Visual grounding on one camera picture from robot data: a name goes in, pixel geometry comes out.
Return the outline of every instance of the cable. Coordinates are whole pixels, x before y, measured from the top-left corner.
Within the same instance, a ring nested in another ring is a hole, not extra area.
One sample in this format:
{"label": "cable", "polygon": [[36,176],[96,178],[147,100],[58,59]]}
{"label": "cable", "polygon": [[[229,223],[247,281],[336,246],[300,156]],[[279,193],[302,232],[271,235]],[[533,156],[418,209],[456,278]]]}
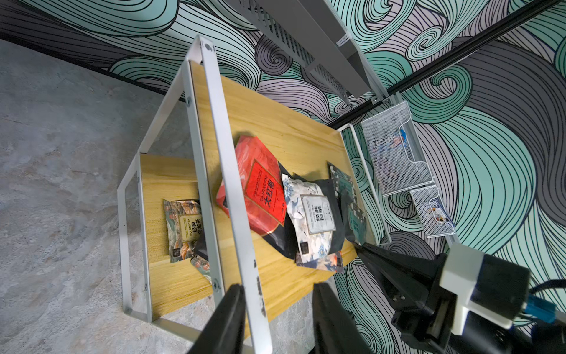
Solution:
{"label": "cable", "polygon": [[547,289],[564,289],[566,288],[566,279],[552,279],[547,280],[542,284],[538,284],[536,287],[529,290],[529,293],[536,294],[540,291]]}

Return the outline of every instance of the white floral tea package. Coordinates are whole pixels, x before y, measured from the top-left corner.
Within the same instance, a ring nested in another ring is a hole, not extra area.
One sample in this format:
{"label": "white floral tea package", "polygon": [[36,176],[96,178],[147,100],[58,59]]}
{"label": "white floral tea package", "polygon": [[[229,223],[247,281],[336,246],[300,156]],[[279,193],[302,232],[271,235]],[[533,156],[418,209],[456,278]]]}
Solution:
{"label": "white floral tea package", "polygon": [[336,229],[328,198],[315,183],[294,180],[286,174],[282,181],[302,263],[325,257]]}

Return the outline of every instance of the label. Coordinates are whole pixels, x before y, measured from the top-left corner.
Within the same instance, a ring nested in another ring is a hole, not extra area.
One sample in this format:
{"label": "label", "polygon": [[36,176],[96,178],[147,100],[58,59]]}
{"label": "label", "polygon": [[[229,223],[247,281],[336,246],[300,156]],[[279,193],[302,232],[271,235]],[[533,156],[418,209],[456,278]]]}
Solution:
{"label": "label", "polygon": [[196,241],[204,233],[201,214],[179,216],[181,239],[183,242]]}
{"label": "label", "polygon": [[308,233],[336,230],[328,198],[323,195],[301,195],[307,216]]}
{"label": "label", "polygon": [[285,222],[287,204],[283,186],[257,161],[251,168],[246,185],[246,196],[273,216],[280,224]]}

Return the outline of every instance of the white mesh basket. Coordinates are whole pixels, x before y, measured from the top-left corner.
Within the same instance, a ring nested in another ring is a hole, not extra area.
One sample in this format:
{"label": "white mesh basket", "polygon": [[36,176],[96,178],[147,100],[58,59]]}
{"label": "white mesh basket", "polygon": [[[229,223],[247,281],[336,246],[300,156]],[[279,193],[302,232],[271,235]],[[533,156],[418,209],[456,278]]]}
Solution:
{"label": "white mesh basket", "polygon": [[436,185],[414,189],[411,191],[411,197],[427,238],[447,236],[456,232],[454,222],[444,207]]}
{"label": "white mesh basket", "polygon": [[362,123],[383,196],[433,183],[407,102]]}

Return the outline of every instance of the tea package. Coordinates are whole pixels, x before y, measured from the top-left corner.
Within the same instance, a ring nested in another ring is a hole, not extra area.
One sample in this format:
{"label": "tea package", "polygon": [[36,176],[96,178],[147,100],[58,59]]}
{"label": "tea package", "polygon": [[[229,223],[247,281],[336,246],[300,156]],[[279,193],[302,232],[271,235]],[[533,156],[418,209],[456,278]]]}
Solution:
{"label": "tea package", "polygon": [[365,213],[357,205],[352,178],[330,162],[328,170],[334,182],[335,193],[340,201],[344,234],[348,241],[362,245],[366,242],[367,221]]}
{"label": "tea package", "polygon": [[342,262],[342,251],[329,254],[325,257],[320,257],[314,261],[303,263],[301,261],[301,255],[297,253],[296,258],[297,266],[305,268],[313,268],[319,270],[328,270],[331,272],[344,273],[344,264]]}
{"label": "tea package", "polygon": [[[303,177],[294,174],[293,179],[301,180],[303,182],[309,182],[305,180]],[[340,205],[337,201],[336,195],[334,193],[334,185],[332,180],[316,180],[310,181],[310,183],[314,183],[320,187],[320,191],[322,195],[325,195],[328,198],[328,203],[330,204],[330,209],[332,210],[332,215],[334,217],[334,222],[336,229],[332,232],[332,239],[330,243],[330,249],[328,250],[328,254],[338,252],[342,250],[344,245],[344,223],[340,216]]]}
{"label": "tea package", "polygon": [[204,234],[199,202],[163,201],[163,203],[171,263],[192,258],[195,243]]}
{"label": "tea package", "polygon": [[[281,173],[288,172],[258,137],[241,135],[235,152],[250,228],[283,256],[295,259],[297,239],[281,183]],[[224,181],[216,203],[230,216]]]}
{"label": "tea package", "polygon": [[330,162],[328,162],[328,171],[330,173],[330,178],[334,183],[334,192],[336,195],[336,199],[338,199],[338,202],[340,203],[340,196],[344,191],[348,193],[350,199],[352,199],[352,201],[356,203],[357,198],[354,189],[354,182],[352,181],[350,175],[342,172],[342,170],[340,170],[338,167],[334,166]]}
{"label": "tea package", "polygon": [[282,179],[287,214],[295,226],[301,262],[325,257],[329,254],[332,232],[336,230],[328,197],[315,183],[294,180],[286,174]]}

